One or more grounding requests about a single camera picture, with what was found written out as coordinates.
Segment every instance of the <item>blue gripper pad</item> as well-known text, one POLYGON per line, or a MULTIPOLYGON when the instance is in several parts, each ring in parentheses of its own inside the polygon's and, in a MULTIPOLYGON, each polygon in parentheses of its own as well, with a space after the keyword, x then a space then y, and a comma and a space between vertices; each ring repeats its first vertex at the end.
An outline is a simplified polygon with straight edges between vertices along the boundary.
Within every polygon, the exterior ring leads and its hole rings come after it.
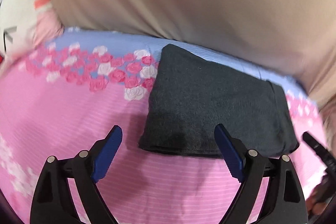
POLYGON ((95 183, 105 177, 111 162, 118 151, 122 138, 123 132, 120 127, 116 126, 94 161, 91 178, 95 183))
POLYGON ((239 153, 236 151, 230 140, 231 137, 228 136, 228 133, 226 132, 227 131, 222 124, 216 126, 214 132, 215 141, 223 155, 232 177, 238 179, 238 181, 242 183, 244 181, 244 161, 239 156, 239 153))

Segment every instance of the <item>folded towel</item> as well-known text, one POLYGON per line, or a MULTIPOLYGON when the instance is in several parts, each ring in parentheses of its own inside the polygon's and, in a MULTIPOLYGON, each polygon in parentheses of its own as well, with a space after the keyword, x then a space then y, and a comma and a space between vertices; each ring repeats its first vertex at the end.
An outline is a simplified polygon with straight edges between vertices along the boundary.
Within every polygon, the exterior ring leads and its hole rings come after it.
POLYGON ((213 137, 219 123, 264 156, 291 153, 299 146, 280 86, 165 46, 139 147, 221 158, 213 137))

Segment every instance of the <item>floral pattern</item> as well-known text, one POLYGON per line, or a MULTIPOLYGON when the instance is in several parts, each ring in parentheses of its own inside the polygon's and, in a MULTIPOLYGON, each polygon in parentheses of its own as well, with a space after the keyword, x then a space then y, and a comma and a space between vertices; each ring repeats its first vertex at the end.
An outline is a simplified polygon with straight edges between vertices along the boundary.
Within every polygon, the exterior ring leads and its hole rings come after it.
POLYGON ((80 43, 57 50, 55 42, 41 46, 23 60, 18 68, 34 76, 46 74, 48 83, 64 79, 70 84, 86 85, 91 92, 101 92, 108 84, 125 87, 125 100, 141 100, 153 88, 158 62, 147 50, 114 56, 107 47, 98 46, 90 53, 80 43))

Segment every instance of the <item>pink pillow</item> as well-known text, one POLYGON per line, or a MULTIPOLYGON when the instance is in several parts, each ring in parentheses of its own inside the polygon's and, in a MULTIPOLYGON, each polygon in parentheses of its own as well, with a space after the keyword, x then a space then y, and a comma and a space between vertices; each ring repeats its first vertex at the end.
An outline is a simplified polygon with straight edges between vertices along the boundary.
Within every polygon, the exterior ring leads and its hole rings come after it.
POLYGON ((61 34, 51 0, 0 0, 0 77, 15 60, 61 34))

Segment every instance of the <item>pillow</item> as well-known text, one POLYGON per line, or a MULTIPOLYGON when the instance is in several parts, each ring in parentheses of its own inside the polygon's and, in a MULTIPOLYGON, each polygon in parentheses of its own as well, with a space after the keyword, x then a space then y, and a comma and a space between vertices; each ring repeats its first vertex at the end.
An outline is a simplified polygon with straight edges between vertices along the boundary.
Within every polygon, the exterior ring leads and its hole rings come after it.
POLYGON ((67 26, 193 43, 300 80, 324 105, 336 93, 336 0, 53 0, 67 26))
POLYGON ((1 0, 0 76, 38 44, 62 33, 50 0, 1 0))

